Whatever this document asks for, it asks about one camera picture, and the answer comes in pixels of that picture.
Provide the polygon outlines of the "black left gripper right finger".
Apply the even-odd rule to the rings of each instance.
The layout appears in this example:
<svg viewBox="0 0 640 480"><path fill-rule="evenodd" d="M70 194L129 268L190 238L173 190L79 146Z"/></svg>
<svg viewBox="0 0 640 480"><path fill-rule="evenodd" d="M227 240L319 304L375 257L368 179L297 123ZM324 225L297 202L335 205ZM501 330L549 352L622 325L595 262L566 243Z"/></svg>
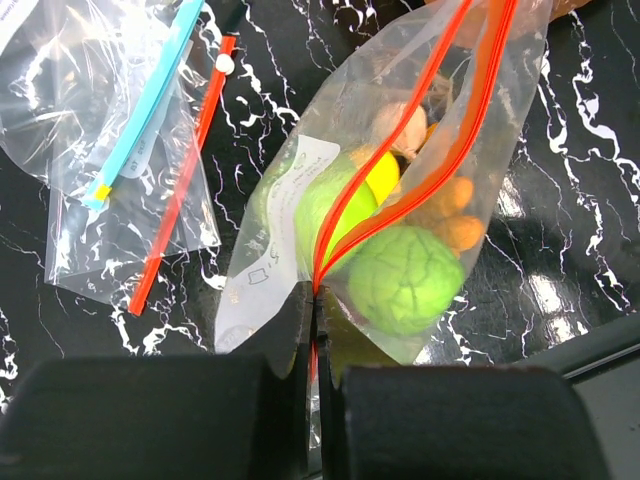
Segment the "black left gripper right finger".
<svg viewBox="0 0 640 480"><path fill-rule="evenodd" d="M606 479L587 410L539 367L401 366L318 296L327 479Z"/></svg>

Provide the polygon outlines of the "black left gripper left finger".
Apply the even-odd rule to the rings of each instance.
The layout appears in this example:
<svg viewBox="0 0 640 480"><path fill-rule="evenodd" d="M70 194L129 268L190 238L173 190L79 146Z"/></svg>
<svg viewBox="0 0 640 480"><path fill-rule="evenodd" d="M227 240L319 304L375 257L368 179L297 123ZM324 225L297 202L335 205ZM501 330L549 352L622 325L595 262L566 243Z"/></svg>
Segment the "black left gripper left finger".
<svg viewBox="0 0 640 480"><path fill-rule="evenodd" d="M311 288L301 282L229 354L38 366L1 421L2 477L303 477L312 316Z"/></svg>

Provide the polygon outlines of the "light green lime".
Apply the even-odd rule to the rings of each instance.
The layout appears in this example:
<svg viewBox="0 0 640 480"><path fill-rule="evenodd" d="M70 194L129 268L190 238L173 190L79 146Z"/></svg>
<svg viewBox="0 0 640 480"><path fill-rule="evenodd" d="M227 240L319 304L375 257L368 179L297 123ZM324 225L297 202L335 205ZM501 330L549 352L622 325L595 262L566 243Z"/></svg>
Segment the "light green lime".
<svg viewBox="0 0 640 480"><path fill-rule="evenodd" d="M396 225L364 242L352 261L347 289L375 328L409 336L438 320L465 277L458 258L432 232Z"/></svg>

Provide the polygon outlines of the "orange ginger piece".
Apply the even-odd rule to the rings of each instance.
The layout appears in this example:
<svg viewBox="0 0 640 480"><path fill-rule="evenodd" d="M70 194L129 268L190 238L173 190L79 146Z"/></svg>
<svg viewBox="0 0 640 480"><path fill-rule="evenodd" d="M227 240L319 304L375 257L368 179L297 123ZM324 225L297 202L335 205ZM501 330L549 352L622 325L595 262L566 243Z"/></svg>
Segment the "orange ginger piece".
<svg viewBox="0 0 640 480"><path fill-rule="evenodd" d="M482 220L465 214L474 193L472 180L453 176L440 190L406 217L406 223L430 230L456 257L471 250L485 233Z"/></svg>

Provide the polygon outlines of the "orange zipper clear bag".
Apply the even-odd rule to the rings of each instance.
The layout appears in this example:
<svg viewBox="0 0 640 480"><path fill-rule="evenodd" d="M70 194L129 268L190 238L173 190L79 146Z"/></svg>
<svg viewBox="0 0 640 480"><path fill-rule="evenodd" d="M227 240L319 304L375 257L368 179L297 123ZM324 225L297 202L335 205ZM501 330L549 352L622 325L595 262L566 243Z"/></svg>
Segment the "orange zipper clear bag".
<svg viewBox="0 0 640 480"><path fill-rule="evenodd" d="M498 192L530 109L541 73L549 22L523 26L524 15L549 13L549 1L506 1L488 7L483 26L463 19L474 1L425 1L385 23L321 85L256 186L240 226L213 323L213 348L235 351L271 320L293 288L306 282L312 296L331 291L349 321L395 363L412 364L436 323L409 336L375 328L352 303L349 272L367 240L396 225L453 176L472 180L464 213L488 228ZM406 102L386 139L374 134L377 112ZM418 105L427 114L426 141L413 161L391 146ZM375 212L325 254L354 193L390 152L400 180ZM295 212L310 183L331 164L357 173L336 197L315 243L313 271L297 260ZM484 235L457 257L466 277Z"/></svg>

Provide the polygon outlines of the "green apple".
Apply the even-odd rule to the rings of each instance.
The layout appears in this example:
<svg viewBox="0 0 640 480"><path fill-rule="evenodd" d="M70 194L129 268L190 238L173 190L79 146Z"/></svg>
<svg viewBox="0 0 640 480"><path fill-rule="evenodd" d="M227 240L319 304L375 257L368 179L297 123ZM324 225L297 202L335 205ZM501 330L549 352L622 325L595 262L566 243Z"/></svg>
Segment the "green apple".
<svg viewBox="0 0 640 480"><path fill-rule="evenodd" d="M313 271L315 243L319 229L334 200L356 173L357 170L353 166L331 164L310 183L298 203L294 217L298 247L297 260L304 261L310 271ZM369 218L377 207L371 189L366 183L361 184L336 225L324 262L327 262L336 243L356 225Z"/></svg>

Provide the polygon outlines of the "yellow bell pepper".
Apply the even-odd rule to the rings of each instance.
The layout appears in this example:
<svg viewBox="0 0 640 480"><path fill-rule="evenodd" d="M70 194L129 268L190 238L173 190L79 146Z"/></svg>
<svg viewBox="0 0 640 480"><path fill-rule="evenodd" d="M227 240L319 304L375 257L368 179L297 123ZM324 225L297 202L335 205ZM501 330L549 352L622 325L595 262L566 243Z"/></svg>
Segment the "yellow bell pepper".
<svg viewBox="0 0 640 480"><path fill-rule="evenodd" d="M381 205L389 197L399 180L399 164L390 152L381 157L365 179L378 205Z"/></svg>

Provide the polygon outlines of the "garlic bulb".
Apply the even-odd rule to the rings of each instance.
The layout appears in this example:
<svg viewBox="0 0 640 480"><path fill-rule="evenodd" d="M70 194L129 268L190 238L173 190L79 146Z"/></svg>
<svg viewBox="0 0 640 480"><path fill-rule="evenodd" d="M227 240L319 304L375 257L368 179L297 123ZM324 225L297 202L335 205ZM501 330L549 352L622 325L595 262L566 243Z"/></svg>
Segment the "garlic bulb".
<svg viewBox="0 0 640 480"><path fill-rule="evenodd" d="M382 107L376 114L373 129L374 134L386 139L399 122L406 102L392 102ZM418 105L407 125L391 146L391 151L413 161L422 145L426 141L428 120L422 105Z"/></svg>

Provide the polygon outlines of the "blue zipper clear bag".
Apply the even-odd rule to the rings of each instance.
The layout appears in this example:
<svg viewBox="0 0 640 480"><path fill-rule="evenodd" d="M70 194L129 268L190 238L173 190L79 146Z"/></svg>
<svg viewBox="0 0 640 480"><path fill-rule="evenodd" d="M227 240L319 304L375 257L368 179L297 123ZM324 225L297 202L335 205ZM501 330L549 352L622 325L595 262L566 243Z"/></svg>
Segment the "blue zipper clear bag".
<svg viewBox="0 0 640 480"><path fill-rule="evenodd" d="M99 209L177 82L200 1L4 1L1 149Z"/></svg>

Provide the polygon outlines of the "orange plastic basket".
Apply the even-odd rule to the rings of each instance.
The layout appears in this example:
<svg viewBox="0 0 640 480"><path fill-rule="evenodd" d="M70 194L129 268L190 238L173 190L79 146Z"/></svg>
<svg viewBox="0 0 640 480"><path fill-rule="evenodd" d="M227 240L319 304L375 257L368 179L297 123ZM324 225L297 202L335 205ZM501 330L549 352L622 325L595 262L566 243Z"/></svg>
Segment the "orange plastic basket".
<svg viewBox="0 0 640 480"><path fill-rule="evenodd" d="M524 15L523 21L516 21L516 23L520 23L521 25L527 26L536 26L537 24L543 23L544 21L551 22L556 18L567 15L571 10L580 8L589 3L589 0L586 1L551 1L551 9L550 12L545 14L536 14L533 16ZM473 5L469 8L467 14L463 19L463 24L471 27L482 27L483 22L486 20L488 7L491 4L498 4L502 7L506 4L506 1L474 1Z"/></svg>

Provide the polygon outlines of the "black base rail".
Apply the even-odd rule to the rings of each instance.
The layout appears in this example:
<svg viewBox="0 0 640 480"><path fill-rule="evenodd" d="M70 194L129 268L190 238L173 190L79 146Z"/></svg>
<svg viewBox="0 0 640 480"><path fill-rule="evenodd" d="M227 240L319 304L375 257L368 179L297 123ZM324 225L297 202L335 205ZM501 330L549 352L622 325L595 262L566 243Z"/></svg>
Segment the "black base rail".
<svg viewBox="0 0 640 480"><path fill-rule="evenodd" d="M562 375L586 405L615 479L639 477L639 315L531 358Z"/></svg>

